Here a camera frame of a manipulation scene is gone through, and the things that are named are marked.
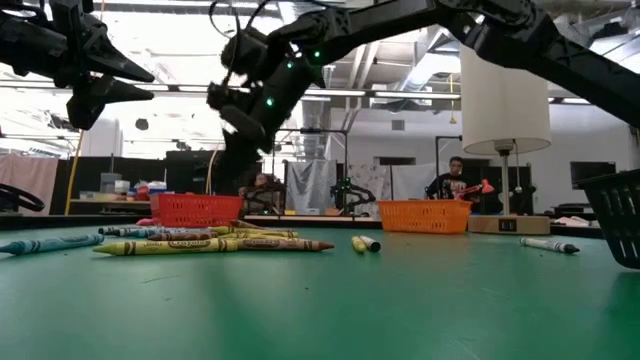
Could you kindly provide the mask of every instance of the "orange basket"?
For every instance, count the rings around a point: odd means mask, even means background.
[[[237,196],[156,194],[150,200],[153,218],[167,227],[230,225],[242,209]]]
[[[378,201],[384,231],[461,234],[471,202],[461,200]]]

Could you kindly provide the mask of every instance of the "curtain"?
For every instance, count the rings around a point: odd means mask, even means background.
[[[335,207],[330,189],[337,181],[335,160],[289,162],[287,169],[287,209],[306,213],[320,209],[321,213]]]
[[[348,176],[351,183],[363,187],[373,193],[376,200],[391,200],[391,169],[384,165],[349,165]],[[357,198],[347,196],[347,201]],[[377,203],[356,206],[356,214],[368,213],[374,219],[380,219]]]
[[[45,204],[45,208],[41,212],[20,208],[21,214],[49,215],[57,169],[58,159],[15,154],[0,156],[0,183],[25,190],[38,197]]]

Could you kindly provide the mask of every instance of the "robotic arm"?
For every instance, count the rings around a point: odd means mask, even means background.
[[[479,13],[478,23],[470,13]],[[211,84],[207,103],[238,132],[225,133],[227,150],[214,186],[238,176],[270,152],[271,139],[305,90],[324,87],[321,68],[359,45],[439,24],[491,63],[527,70],[640,127],[640,76],[564,38],[531,0],[391,0],[362,9],[306,13],[269,35],[238,32],[222,63],[246,75],[244,91]],[[298,47],[294,52],[291,44]]]
[[[69,121],[84,130],[93,126],[106,104],[153,98],[149,91],[114,79],[154,81],[111,44],[107,26],[89,15],[93,0],[49,0],[49,5],[51,21],[42,7],[0,0],[0,62],[13,67],[16,75],[33,72],[53,79],[58,88],[71,87]]]

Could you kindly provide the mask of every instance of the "yellow crayon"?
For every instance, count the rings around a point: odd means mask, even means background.
[[[261,234],[261,235],[273,235],[287,237],[290,239],[297,238],[298,233],[291,230],[262,230],[262,229],[250,229],[250,228],[236,228],[233,226],[216,226],[211,228],[218,235],[228,234]]]
[[[282,235],[268,235],[268,234],[255,234],[255,233],[230,233],[226,235],[220,235],[221,239],[272,239],[272,240],[288,240],[298,241],[300,238],[290,238]]]
[[[354,236],[351,238],[351,243],[353,244],[353,249],[358,253],[364,253],[367,250],[367,245],[364,244],[364,241],[360,239],[360,236]]]
[[[93,248],[94,252],[118,256],[187,254],[237,250],[237,241],[219,239],[183,241],[126,241],[96,246]]]

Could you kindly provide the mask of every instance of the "computer monitor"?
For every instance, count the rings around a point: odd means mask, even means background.
[[[578,182],[602,175],[616,173],[616,163],[612,161],[572,161],[571,187],[580,189]]]

